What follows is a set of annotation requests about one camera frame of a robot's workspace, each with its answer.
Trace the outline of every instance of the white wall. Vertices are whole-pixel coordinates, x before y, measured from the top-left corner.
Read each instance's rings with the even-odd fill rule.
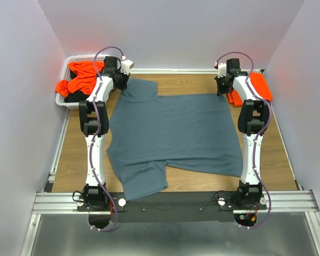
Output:
[[[50,170],[65,114],[54,104],[64,57],[37,1],[0,1],[0,255],[20,254]]]
[[[266,68],[303,0],[39,3],[67,55],[116,45],[136,68],[211,69],[219,56],[235,50],[250,54],[256,68]],[[250,67],[246,59],[241,62]]]
[[[265,71],[290,160],[320,207],[320,0],[306,0]]]

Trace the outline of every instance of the folded orange cloth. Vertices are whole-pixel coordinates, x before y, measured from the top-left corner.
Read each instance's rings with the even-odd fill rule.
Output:
[[[273,100],[273,96],[263,74],[251,73],[249,78],[252,86],[254,86],[255,90],[262,98],[269,101]],[[228,93],[227,98],[229,103],[232,103],[234,107],[239,107],[243,105],[243,102],[236,90],[233,90],[231,93]]]
[[[102,70],[104,62],[97,61],[96,66],[98,70]],[[96,70],[93,61],[78,61],[69,63],[69,68],[77,76],[71,81],[61,80],[55,91],[62,95],[64,98],[69,93],[82,91],[84,94],[90,95],[96,85]]]

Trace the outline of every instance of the blue-gray cloth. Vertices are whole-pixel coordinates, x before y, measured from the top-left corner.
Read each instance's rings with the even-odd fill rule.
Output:
[[[166,165],[242,174],[242,153],[230,110],[217,94],[160,96],[157,83],[131,78],[109,125],[113,139],[107,153],[126,200],[167,188]]]

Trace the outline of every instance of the white round button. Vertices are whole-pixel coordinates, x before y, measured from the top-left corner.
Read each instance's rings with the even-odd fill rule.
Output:
[[[120,200],[118,200],[118,204],[119,204],[119,206],[125,206],[126,205],[126,199],[121,198]]]

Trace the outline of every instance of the wooden tabletop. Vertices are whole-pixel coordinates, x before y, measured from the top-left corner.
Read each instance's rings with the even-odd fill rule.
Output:
[[[216,93],[217,85],[212,74],[147,74],[132,75],[158,83],[159,95],[183,95],[195,93]],[[111,92],[107,101],[108,116],[113,113],[120,91]],[[237,127],[240,107],[230,106],[231,115]],[[238,132],[243,151],[243,139]],[[116,178],[106,150],[111,142],[111,132],[105,137],[104,170],[107,188],[111,192],[123,191]],[[82,191],[87,175],[87,152],[84,135],[79,127],[78,111],[71,111],[67,132],[59,159],[53,192]],[[265,133],[261,146],[261,176],[269,190],[296,190],[295,181],[287,156],[273,119]],[[239,178],[218,174],[198,173],[166,167],[168,188],[164,191],[218,191],[235,190]]]

